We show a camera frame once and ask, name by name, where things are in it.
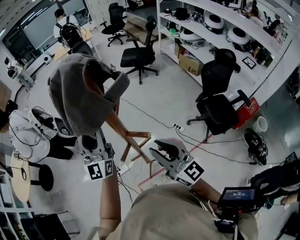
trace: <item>black office chair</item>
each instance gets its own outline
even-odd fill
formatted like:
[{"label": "black office chair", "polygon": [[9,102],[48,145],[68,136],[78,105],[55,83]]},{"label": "black office chair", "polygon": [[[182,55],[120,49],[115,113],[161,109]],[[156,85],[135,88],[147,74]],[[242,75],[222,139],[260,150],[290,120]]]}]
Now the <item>black office chair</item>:
[{"label": "black office chair", "polygon": [[158,76],[157,70],[145,67],[146,65],[151,64],[155,61],[155,52],[152,48],[154,41],[151,41],[152,32],[155,28],[156,20],[153,16],[149,16],[146,23],[146,30],[148,31],[146,37],[146,47],[139,47],[139,45],[137,44],[137,41],[139,40],[138,38],[134,37],[126,40],[126,42],[134,42],[135,47],[125,49],[121,60],[121,67],[135,67],[134,69],[128,71],[126,75],[135,71],[139,71],[139,84],[142,84],[142,73],[144,73],[145,70],[155,72],[155,75]]},{"label": "black office chair", "polygon": [[188,120],[187,124],[205,121],[207,131],[204,143],[207,142],[209,132],[213,135],[225,133],[239,122],[233,104],[243,100],[250,106],[250,100],[242,90],[238,90],[240,96],[231,102],[220,94],[227,90],[234,70],[239,72],[240,66],[236,63],[234,53],[229,49],[217,50],[215,60],[206,63],[201,70],[203,92],[196,100],[201,116]]},{"label": "black office chair", "polygon": [[110,44],[116,39],[119,40],[122,45],[123,42],[120,39],[120,37],[124,37],[124,36],[129,37],[128,34],[117,33],[119,31],[122,31],[125,26],[125,23],[123,22],[124,7],[119,6],[118,3],[112,3],[109,5],[108,11],[110,15],[111,25],[107,26],[106,25],[107,22],[103,22],[100,24],[100,26],[102,25],[105,26],[105,28],[102,30],[103,34],[113,35],[112,37],[108,38],[108,41],[110,40],[110,42],[107,46],[110,47]]},{"label": "black office chair", "polygon": [[93,52],[90,46],[83,41],[72,49],[72,53],[82,53],[82,54],[93,56]]}]

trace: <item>power strip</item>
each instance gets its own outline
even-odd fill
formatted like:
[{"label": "power strip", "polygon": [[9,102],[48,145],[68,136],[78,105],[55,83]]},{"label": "power strip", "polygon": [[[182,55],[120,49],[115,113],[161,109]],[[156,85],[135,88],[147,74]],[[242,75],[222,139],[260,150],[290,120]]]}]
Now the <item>power strip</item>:
[{"label": "power strip", "polygon": [[173,126],[177,127],[179,131],[184,132],[184,127],[180,126],[179,124],[173,123]]},{"label": "power strip", "polygon": [[117,174],[118,174],[118,176],[122,176],[124,173],[126,173],[126,172],[128,172],[129,171],[129,167],[126,165],[126,164],[124,164],[121,168],[120,168],[120,170],[117,170]]}]

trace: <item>ceiling light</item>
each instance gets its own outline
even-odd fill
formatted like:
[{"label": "ceiling light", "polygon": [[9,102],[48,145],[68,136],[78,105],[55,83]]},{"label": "ceiling light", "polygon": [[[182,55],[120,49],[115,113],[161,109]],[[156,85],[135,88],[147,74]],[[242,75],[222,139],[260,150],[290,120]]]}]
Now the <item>ceiling light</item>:
[{"label": "ceiling light", "polygon": [[2,34],[5,32],[5,28],[1,31],[0,33],[0,37],[2,36]]},{"label": "ceiling light", "polygon": [[44,8],[43,11],[39,12],[37,16],[39,16],[42,12],[44,12],[48,7]]},{"label": "ceiling light", "polygon": [[30,18],[30,17],[31,17],[32,15],[34,15],[34,14],[35,14],[35,12],[33,12],[32,14],[30,14],[30,15],[24,20],[24,22],[26,22],[27,19]]},{"label": "ceiling light", "polygon": [[34,14],[30,19],[28,19],[28,21],[30,21],[35,15],[37,15],[40,11],[42,11],[43,9],[40,9],[36,14]]}]

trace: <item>round white device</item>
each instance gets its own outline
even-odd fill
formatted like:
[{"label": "round white device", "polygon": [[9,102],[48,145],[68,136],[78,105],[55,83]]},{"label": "round white device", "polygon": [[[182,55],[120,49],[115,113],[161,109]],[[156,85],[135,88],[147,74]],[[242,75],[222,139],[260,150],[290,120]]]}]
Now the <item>round white device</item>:
[{"label": "round white device", "polygon": [[205,45],[205,39],[198,36],[197,34],[193,33],[188,29],[184,29],[180,35],[180,39],[186,45],[192,45],[195,47],[203,47]]},{"label": "round white device", "polygon": [[245,45],[250,41],[250,36],[238,27],[230,28],[227,36],[231,41],[239,45]]},{"label": "round white device", "polygon": [[213,29],[222,29],[224,27],[224,20],[208,11],[204,14],[204,23]]},{"label": "round white device", "polygon": [[48,64],[52,60],[52,58],[51,58],[51,56],[49,54],[44,54],[43,58],[44,58],[44,63],[45,64]]}]

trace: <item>picture frame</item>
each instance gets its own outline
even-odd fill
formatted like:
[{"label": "picture frame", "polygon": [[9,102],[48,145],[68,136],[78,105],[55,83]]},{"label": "picture frame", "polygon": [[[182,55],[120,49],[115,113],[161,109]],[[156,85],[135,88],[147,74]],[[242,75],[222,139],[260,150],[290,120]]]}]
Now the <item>picture frame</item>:
[{"label": "picture frame", "polygon": [[253,69],[256,66],[256,63],[249,57],[245,57],[242,62],[245,63],[250,69]]}]

